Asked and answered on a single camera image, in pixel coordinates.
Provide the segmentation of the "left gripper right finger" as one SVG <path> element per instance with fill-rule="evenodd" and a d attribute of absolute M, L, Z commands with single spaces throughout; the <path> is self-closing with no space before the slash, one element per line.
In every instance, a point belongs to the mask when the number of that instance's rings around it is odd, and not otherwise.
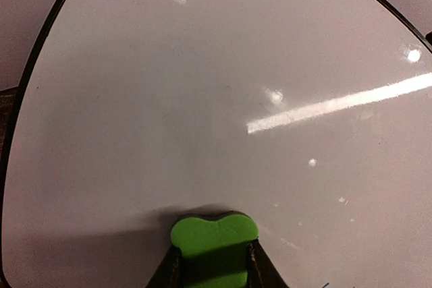
<path fill-rule="evenodd" d="M 289 287 L 257 239 L 248 245 L 248 287 Z"/>

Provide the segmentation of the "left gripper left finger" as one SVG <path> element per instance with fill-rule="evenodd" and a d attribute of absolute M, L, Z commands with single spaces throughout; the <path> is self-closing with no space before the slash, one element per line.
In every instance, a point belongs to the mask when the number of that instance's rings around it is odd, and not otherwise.
<path fill-rule="evenodd" d="M 181 251 L 176 247 L 170 247 L 146 285 L 146 288 L 183 287 L 182 265 Z"/>

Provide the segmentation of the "green whiteboard eraser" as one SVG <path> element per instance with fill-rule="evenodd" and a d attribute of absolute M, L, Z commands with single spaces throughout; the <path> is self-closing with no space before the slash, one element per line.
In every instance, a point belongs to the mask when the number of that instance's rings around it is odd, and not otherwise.
<path fill-rule="evenodd" d="M 248 247 L 258 236 L 256 223 L 244 214 L 181 219 L 170 238 L 182 255 L 182 285 L 245 287 Z"/>

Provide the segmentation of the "white whiteboard black frame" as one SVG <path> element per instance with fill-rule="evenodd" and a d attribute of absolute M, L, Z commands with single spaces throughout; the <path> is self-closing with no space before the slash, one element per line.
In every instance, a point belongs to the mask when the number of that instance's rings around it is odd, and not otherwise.
<path fill-rule="evenodd" d="M 144 287 L 227 210 L 290 287 L 430 287 L 431 44 L 386 0 L 57 0 L 1 187 L 9 287 Z"/>

